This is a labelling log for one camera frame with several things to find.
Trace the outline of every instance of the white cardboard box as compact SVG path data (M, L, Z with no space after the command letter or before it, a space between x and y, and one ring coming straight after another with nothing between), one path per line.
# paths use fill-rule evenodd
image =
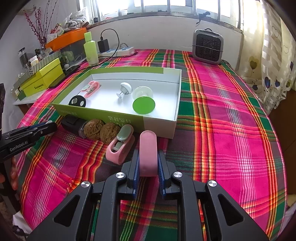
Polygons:
M69 106L75 95L84 95L80 90L90 81L101 85L86 99L86 107ZM146 115L136 113L131 94L118 98L120 83L127 82L132 89L148 86L153 91L155 109ZM160 67L111 67L92 69L80 76L54 100L53 105L60 115L72 114L91 120L101 119L120 126L131 124L135 132L151 130L159 137L174 136L181 92L181 70Z

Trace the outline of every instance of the plastic bag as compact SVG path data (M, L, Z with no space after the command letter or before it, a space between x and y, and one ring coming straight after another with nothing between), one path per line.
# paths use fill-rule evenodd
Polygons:
M89 22L87 18L87 7L84 7L76 13L71 13L62 22L61 26L65 32L82 28L85 23Z

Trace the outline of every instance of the plaid blanket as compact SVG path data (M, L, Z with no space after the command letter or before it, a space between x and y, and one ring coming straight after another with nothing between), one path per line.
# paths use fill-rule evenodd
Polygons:
M194 60L189 52L139 50L101 66L161 66L182 69L181 99L173 140L158 139L166 159L194 180L215 179L270 239L281 228L286 204L284 163L277 136L253 92L222 62ZM55 121L51 102L79 71L47 90L19 127ZM35 228L83 180L105 180L120 170L104 157L101 141L82 140L61 125L18 158L22 214ZM163 201L158 178L141 178L137 199L121 202L120 240L177 240L176 201Z

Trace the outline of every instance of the heart pattern curtain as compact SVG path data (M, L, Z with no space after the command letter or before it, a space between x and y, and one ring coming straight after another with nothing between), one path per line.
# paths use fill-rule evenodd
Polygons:
M257 94L267 114L295 81L296 42L264 0L243 1L244 43L238 74Z

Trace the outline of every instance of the gray heater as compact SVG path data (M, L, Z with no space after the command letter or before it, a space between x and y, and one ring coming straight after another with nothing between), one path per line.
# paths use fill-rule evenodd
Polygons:
M223 52L223 37L212 31L198 29L193 34L192 56L196 60L219 64Z

